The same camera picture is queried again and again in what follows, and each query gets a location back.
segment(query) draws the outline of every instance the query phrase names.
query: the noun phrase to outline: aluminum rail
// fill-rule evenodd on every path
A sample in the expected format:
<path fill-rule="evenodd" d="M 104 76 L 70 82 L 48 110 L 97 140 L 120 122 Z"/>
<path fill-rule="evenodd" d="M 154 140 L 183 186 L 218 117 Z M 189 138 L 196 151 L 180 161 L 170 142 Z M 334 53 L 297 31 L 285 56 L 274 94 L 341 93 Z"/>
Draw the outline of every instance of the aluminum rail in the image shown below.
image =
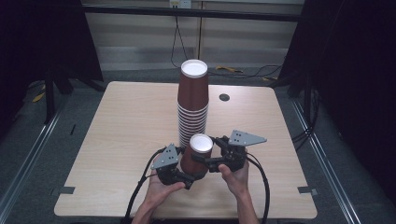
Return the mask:
<path fill-rule="evenodd" d="M 206 9 L 189 8 L 167 8 L 167 7 L 127 7 L 111 6 L 99 4 L 42 4 L 30 1 L 32 7 L 50 7 L 59 10 L 78 10 L 88 13 L 109 13 L 109 14 L 131 14 L 131 15 L 151 15 L 151 16 L 178 16 L 178 17 L 198 17 L 198 18 L 218 18 L 218 19 L 238 19 L 254 21 L 300 21 L 300 15 L 293 14 L 272 14 L 258 12 L 238 12 L 220 11 Z"/>
<path fill-rule="evenodd" d="M 68 97 L 64 97 L 59 105 L 58 111 L 55 113 L 54 117 L 49 121 L 48 124 L 44 125 L 41 130 L 40 135 L 35 140 L 34 145 L 29 151 L 25 161 L 23 162 L 20 170 L 15 175 L 11 184 L 9 185 L 7 191 L 4 193 L 2 198 L 0 199 L 0 224 L 6 223 L 7 217 L 20 196 L 23 187 L 30 175 L 32 173 L 38 158 L 40 157 L 41 152 L 44 149 L 47 141 L 52 134 L 53 129 L 55 128 L 56 123 L 61 116 L 61 112 L 64 110 L 64 105 L 67 101 Z"/>
<path fill-rule="evenodd" d="M 292 103 L 299 118 L 299 121 L 301 122 L 304 130 L 306 130 L 308 128 L 308 124 L 305 121 L 304 111 L 300 103 L 296 100 L 293 100 Z M 334 196 L 337 199 L 337 202 L 340 205 L 340 208 L 343 211 L 344 216 L 346 217 L 347 223 L 361 224 L 361 221 L 355 210 L 355 207 L 353 206 L 352 202 L 349 200 L 349 197 L 347 196 L 344 187 L 341 185 L 341 182 L 338 179 L 334 169 L 332 168 L 332 164 L 330 163 L 329 158 L 327 157 L 326 152 L 324 151 L 324 148 L 320 144 L 315 133 L 311 133 L 309 137 L 309 142 L 311 144 L 311 147 L 314 149 L 320 167 L 322 168 L 323 173 L 325 174 L 329 182 L 329 185 L 332 188 L 332 192 L 334 193 Z"/>

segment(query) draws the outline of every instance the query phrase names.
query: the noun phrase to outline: metal bracket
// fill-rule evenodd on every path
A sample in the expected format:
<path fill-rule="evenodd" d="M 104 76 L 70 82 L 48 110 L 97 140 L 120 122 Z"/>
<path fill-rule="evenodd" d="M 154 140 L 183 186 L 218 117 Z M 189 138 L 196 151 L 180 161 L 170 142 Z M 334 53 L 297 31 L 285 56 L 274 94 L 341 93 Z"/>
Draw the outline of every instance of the metal bracket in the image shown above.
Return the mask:
<path fill-rule="evenodd" d="M 267 139 L 251 133 L 244 133 L 237 130 L 233 130 L 230 136 L 228 144 L 232 146 L 247 147 L 259 143 L 266 142 Z"/>
<path fill-rule="evenodd" d="M 178 164 L 178 155 L 175 145 L 172 143 L 163 151 L 160 158 L 151 165 L 151 170 L 173 164 Z"/>
<path fill-rule="evenodd" d="M 312 196 L 318 195 L 318 191 L 316 189 L 311 189 L 308 186 L 298 187 L 297 189 L 300 192 L 300 194 L 310 193 Z"/>
<path fill-rule="evenodd" d="M 61 187 L 59 189 L 53 189 L 49 195 L 59 196 L 61 194 L 73 194 L 75 187 Z"/>

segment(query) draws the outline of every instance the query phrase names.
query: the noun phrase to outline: black curtain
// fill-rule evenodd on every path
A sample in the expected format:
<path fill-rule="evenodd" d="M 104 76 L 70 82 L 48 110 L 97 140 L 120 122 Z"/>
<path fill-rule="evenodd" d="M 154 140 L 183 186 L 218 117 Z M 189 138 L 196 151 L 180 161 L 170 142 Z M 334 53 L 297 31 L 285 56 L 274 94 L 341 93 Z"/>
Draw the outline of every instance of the black curtain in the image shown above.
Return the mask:
<path fill-rule="evenodd" d="M 307 0 L 303 13 L 324 23 L 297 26 L 280 78 L 298 71 L 295 93 L 311 72 L 340 134 L 396 204 L 396 2 Z"/>
<path fill-rule="evenodd" d="M 0 136 L 21 108 L 30 83 L 56 77 L 103 80 L 78 0 L 2 0 L 0 6 Z"/>

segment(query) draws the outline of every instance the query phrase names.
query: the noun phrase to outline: brown paper cup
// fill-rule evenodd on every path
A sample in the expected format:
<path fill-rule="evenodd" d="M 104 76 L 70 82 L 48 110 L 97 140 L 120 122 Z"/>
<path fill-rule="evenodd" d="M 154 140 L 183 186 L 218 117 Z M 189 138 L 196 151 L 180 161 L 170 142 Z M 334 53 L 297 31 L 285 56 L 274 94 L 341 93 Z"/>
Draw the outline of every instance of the brown paper cup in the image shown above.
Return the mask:
<path fill-rule="evenodd" d="M 202 109 L 199 110 L 188 110 L 186 108 L 184 108 L 183 106 L 181 106 L 179 103 L 177 103 L 177 109 L 178 111 L 185 113 L 185 114 L 189 114 L 189 115 L 199 115 L 202 113 L 205 113 L 207 111 L 209 104 L 207 104 L 206 106 L 204 106 Z"/>
<path fill-rule="evenodd" d="M 190 111 L 199 111 L 209 102 L 207 65 L 200 60 L 187 60 L 181 65 L 178 104 Z"/>
<path fill-rule="evenodd" d="M 191 155 L 196 154 L 210 158 L 212 147 L 213 141 L 209 136 L 202 133 L 193 135 L 181 158 L 181 170 L 187 175 L 194 176 L 195 180 L 204 178 L 208 171 L 207 166 L 203 163 L 193 161 Z"/>

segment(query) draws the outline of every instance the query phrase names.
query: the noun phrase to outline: gray gripper plate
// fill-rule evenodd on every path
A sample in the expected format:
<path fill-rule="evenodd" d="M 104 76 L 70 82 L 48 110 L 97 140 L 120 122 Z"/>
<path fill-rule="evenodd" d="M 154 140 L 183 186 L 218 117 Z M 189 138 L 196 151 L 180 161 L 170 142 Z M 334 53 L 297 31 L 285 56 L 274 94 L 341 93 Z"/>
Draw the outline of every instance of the gray gripper plate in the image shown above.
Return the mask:
<path fill-rule="evenodd" d="M 158 158 L 151 166 L 151 170 L 158 169 L 167 165 L 172 165 L 178 163 L 178 156 L 174 144 L 170 144 L 161 153 L 160 158 Z"/>
<path fill-rule="evenodd" d="M 267 139 L 251 133 L 244 133 L 241 131 L 233 130 L 230 136 L 229 144 L 232 146 L 247 147 L 259 143 L 266 142 Z"/>

